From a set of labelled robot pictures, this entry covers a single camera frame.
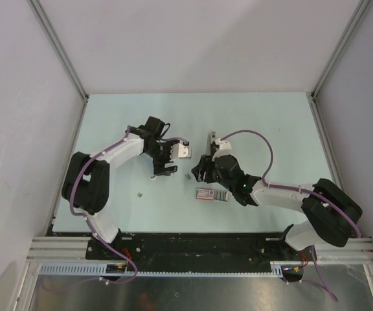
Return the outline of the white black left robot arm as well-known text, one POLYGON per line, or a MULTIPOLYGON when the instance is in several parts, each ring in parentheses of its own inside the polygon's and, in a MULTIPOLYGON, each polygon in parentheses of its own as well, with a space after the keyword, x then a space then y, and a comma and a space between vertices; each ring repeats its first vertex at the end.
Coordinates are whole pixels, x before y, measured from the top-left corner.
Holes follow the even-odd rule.
POLYGON ((122 242, 116 239, 118 226, 107 208, 111 198, 111 173, 130 159, 146 154, 152 159, 154 176, 170 176, 177 172, 171 165, 179 156, 175 149, 189 142, 178 137, 165 139, 163 128, 170 126, 156 117, 149 117, 138 127, 128 126, 124 136, 101 151, 72 155, 63 182, 61 195, 69 202, 73 216, 84 219, 100 243, 100 252, 109 259, 122 252, 122 242))

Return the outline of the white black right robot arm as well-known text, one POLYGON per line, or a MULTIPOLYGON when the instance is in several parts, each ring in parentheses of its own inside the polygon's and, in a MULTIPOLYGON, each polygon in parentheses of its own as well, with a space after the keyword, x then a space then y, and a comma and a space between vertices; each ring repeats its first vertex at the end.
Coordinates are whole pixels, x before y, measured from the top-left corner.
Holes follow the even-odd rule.
POLYGON ((311 185, 278 185, 246 174, 233 155, 212 158, 201 156, 192 168, 196 181, 218 183, 243 206, 273 206, 302 213, 307 220, 289 225, 278 243, 278 253, 293 260, 308 246, 327 243, 343 248, 349 238, 359 238, 357 226, 363 211, 343 190, 329 179, 311 185))

